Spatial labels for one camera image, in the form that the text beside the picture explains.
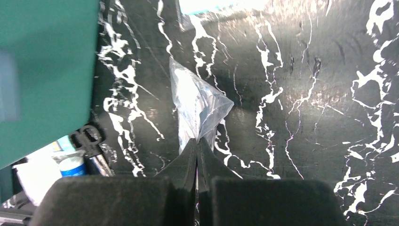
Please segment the clear plastic bag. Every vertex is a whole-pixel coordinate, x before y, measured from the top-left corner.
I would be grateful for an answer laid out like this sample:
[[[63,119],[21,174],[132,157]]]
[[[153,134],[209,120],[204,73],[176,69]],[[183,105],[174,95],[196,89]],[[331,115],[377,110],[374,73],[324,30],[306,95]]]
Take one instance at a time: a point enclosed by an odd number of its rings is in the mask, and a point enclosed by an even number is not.
[[[172,100],[177,108],[179,154],[191,138],[204,138],[214,149],[217,126],[234,102],[221,91],[169,58]]]

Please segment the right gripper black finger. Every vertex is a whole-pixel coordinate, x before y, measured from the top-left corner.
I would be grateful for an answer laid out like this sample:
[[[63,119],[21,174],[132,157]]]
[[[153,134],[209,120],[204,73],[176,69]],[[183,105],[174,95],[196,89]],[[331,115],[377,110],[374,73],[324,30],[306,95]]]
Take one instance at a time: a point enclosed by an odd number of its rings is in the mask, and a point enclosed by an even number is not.
[[[202,226],[345,226],[332,189],[317,180],[241,179],[198,142]]]

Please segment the white gauze pad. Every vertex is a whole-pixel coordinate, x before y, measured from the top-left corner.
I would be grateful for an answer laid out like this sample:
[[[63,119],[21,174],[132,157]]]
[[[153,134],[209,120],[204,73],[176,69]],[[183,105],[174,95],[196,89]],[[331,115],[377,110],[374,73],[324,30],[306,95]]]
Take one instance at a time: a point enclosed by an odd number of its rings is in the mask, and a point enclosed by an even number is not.
[[[14,165],[18,180],[31,203],[39,206],[50,187],[62,177],[57,163],[48,155],[29,155],[26,163]]]

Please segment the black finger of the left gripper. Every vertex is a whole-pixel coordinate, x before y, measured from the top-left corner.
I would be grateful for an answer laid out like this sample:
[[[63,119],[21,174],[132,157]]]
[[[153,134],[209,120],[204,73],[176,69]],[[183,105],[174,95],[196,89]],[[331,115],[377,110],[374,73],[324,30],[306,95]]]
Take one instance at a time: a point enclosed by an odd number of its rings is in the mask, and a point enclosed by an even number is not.
[[[46,193],[32,226],[183,226],[193,222],[197,142],[156,176],[63,177]]]

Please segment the green medicine box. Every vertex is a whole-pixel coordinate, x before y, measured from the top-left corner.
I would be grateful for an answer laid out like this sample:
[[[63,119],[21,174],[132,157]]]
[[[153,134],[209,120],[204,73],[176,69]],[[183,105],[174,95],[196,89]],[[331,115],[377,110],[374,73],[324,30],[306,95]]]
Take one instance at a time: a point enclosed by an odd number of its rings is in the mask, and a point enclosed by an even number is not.
[[[97,0],[3,0],[0,3],[0,166],[24,158],[89,118],[98,36]]]

